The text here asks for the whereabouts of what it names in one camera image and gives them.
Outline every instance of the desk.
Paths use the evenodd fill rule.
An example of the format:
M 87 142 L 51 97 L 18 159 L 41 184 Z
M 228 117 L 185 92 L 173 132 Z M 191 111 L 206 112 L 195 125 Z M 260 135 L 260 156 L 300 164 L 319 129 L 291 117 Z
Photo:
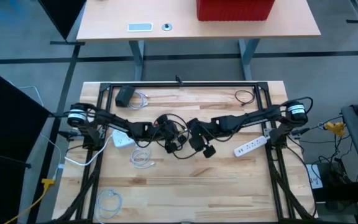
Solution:
M 128 32 L 129 23 L 152 23 L 152 32 Z M 170 23 L 171 31 L 162 26 Z M 77 40 L 129 40 L 134 55 L 135 80 L 142 78 L 144 40 L 247 38 L 239 40 L 244 78 L 261 38 L 316 37 L 320 31 L 306 0 L 276 0 L 266 21 L 200 22 L 196 0 L 88 0 Z
M 148 107 L 134 111 L 118 108 L 113 103 L 111 112 L 129 121 L 153 122 L 161 114 L 175 113 L 185 121 L 197 117 L 200 121 L 209 122 L 212 117 L 228 114 L 238 116 L 257 110 L 256 102 L 240 107 L 234 97 L 235 92 L 253 90 L 251 87 L 238 86 L 246 82 L 236 83 L 237 86 L 227 87 L 138 88 L 150 96 Z M 84 83 L 80 101 L 96 104 L 99 87 L 100 83 Z M 268 88 L 273 104 L 287 100 L 283 82 L 268 82 Z M 115 88 L 113 96 L 116 96 L 118 91 L 119 89 Z M 167 154 L 164 148 L 152 143 L 149 146 L 152 150 L 151 160 L 156 166 L 144 170 L 135 169 L 129 160 L 133 147 L 116 149 L 110 142 L 103 154 L 98 192 L 106 187 L 114 187 L 123 196 L 123 206 L 115 218 L 105 221 L 276 222 L 266 150 L 261 147 L 242 158 L 235 158 L 233 154 L 233 149 L 261 134 L 262 128 L 257 125 L 242 129 L 226 143 L 213 141 L 211 144 L 217 153 L 210 159 L 205 159 L 204 155 L 199 153 L 191 159 L 179 161 L 173 155 Z M 70 147 L 81 144 L 82 141 L 75 141 Z M 289 146 L 301 156 L 299 147 L 290 142 Z M 187 143 L 178 155 L 185 156 L 192 152 Z M 67 156 L 84 162 L 86 151 L 74 149 Z M 314 200 L 305 168 L 287 149 L 283 150 L 283 158 L 292 192 L 311 213 Z M 71 162 L 65 163 L 53 218 L 58 218 L 80 191 L 83 170 L 84 167 Z M 282 194 L 281 198 L 286 215 L 288 211 Z M 87 214 L 89 204 L 90 194 L 85 200 L 84 214 Z

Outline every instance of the white cable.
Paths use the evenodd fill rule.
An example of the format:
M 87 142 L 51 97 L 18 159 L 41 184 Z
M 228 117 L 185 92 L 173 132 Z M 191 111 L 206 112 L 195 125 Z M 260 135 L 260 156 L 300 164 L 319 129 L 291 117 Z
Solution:
M 131 162 L 134 164 L 136 169 L 147 169 L 155 165 L 155 162 L 151 162 L 149 165 L 146 165 L 152 157 L 152 152 L 150 149 L 142 149 L 141 147 L 136 146 L 135 149 L 131 152 Z
M 56 177 L 57 177 L 57 171 L 59 170 L 59 167 L 60 167 L 60 163 L 62 161 L 62 150 L 60 150 L 60 148 L 55 144 L 53 143 L 49 138 L 47 138 L 46 136 L 44 136 L 42 133 L 40 133 L 40 135 L 45 138 L 46 140 L 48 140 L 48 142 L 50 144 L 52 144 L 53 146 L 55 146 L 55 148 L 57 148 L 59 150 L 59 163 L 57 164 L 57 167 L 56 167 L 56 171 L 55 171 L 55 174 L 53 175 L 53 180 L 56 180 Z
M 135 105 L 133 105 L 131 102 L 129 102 L 129 104 L 128 104 L 128 107 L 129 107 L 129 108 L 132 108 L 132 109 L 134 109 L 134 110 L 139 110 L 139 109 L 142 109 L 142 108 L 146 107 L 147 105 L 149 105 L 149 103 L 147 102 L 147 98 L 148 98 L 149 96 L 147 96 L 146 94 L 141 93 L 141 92 L 139 92 L 139 91 L 135 91 L 134 93 L 135 93 L 135 94 L 138 94 L 138 95 L 140 96 L 140 105 L 139 105 L 139 106 L 135 106 Z
M 117 207 L 114 209 L 105 208 L 102 203 L 107 198 L 114 198 L 117 197 L 118 204 Z M 94 217 L 97 221 L 99 221 L 100 224 L 104 224 L 102 221 L 99 220 L 99 218 L 114 218 L 118 212 L 121 210 L 122 207 L 122 196 L 118 192 L 116 192 L 113 188 L 103 189 L 98 197 L 96 198 L 96 205 L 95 205 L 95 213 Z M 103 212 L 112 212 L 111 215 L 105 216 L 102 214 Z
M 68 158 L 68 157 L 66 157 L 66 156 L 65 156 L 65 159 L 68 160 L 68 161 L 70 161 L 70 162 L 72 162 L 72 163 L 74 163 L 74 164 L 77 164 L 77 165 L 79 165 L 79 166 L 87 166 L 87 165 L 91 164 L 91 163 L 94 161 L 94 159 L 95 159 L 101 152 L 103 152 L 103 150 L 104 150 L 105 148 L 107 148 L 107 144 L 109 143 L 109 140 L 110 140 L 111 138 L 112 138 L 112 134 L 106 139 L 106 143 L 104 143 L 103 148 L 100 149 L 99 152 L 96 153 L 96 154 L 92 157 L 92 159 L 91 159 L 89 162 L 87 162 L 86 164 L 82 164 L 82 163 L 80 163 L 80 162 L 74 161 L 74 160 L 72 160 L 72 159 L 70 159 L 70 158 Z
M 11 81 L 8 80 L 8 82 L 12 85 L 12 86 L 15 86 Z M 35 92 L 37 93 L 37 96 L 38 96 L 38 99 L 40 100 L 41 102 L 41 105 L 44 106 L 44 102 L 42 101 L 41 99 L 41 95 L 40 95 L 40 92 L 38 91 L 37 87 L 35 86 L 23 86 L 23 87 L 17 87 L 18 89 L 20 90 L 24 90 L 24 89 L 28 89 L 28 88 L 33 88 L 35 90 Z

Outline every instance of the desk leg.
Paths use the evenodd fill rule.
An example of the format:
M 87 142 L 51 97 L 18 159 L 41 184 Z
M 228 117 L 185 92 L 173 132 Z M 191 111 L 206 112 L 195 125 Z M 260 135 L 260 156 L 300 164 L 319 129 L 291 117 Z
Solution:
M 244 39 L 239 39 L 241 64 L 242 64 L 242 72 L 244 74 L 244 80 L 252 80 L 251 68 L 249 64 L 251 63 L 251 59 L 254 56 L 259 41 L 260 39 L 249 39 L 248 43 L 246 44 Z
M 135 81 L 142 81 L 144 40 L 130 40 L 129 45 L 135 60 Z

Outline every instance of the electrical outlet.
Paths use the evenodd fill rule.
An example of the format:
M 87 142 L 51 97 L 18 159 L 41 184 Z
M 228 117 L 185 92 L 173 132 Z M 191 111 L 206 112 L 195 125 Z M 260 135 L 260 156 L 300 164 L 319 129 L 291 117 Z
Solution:
M 124 148 L 135 143 L 126 133 L 116 129 L 112 132 L 112 141 L 117 148 Z
M 243 144 L 242 146 L 238 147 L 234 150 L 234 155 L 236 157 L 241 157 L 248 152 L 259 148 L 260 146 L 264 146 L 267 143 L 267 138 L 265 136 L 261 136 L 257 139 L 252 140 L 251 142 L 248 142 L 247 144 Z

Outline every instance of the yellow cable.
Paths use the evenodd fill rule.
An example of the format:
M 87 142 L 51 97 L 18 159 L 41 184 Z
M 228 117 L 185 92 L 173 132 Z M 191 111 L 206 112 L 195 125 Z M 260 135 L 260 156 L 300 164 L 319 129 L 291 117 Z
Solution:
M 50 180 L 50 179 L 42 179 L 42 183 L 44 184 L 44 192 L 42 192 L 42 195 L 40 198 L 38 198 L 38 200 L 36 200 L 32 205 L 30 205 L 30 207 L 26 208 L 25 210 L 23 210 L 22 212 L 20 212 L 18 215 L 16 215 L 15 217 L 13 217 L 11 220 L 7 221 L 4 224 L 8 224 L 13 222 L 14 220 L 17 220 L 17 218 L 19 218 L 20 216 L 22 216 L 23 214 L 25 214 L 26 212 L 28 212 L 32 207 L 34 207 L 35 205 L 37 205 L 44 197 L 45 194 L 47 193 L 49 187 L 51 185 L 53 185 L 55 183 L 54 180 Z

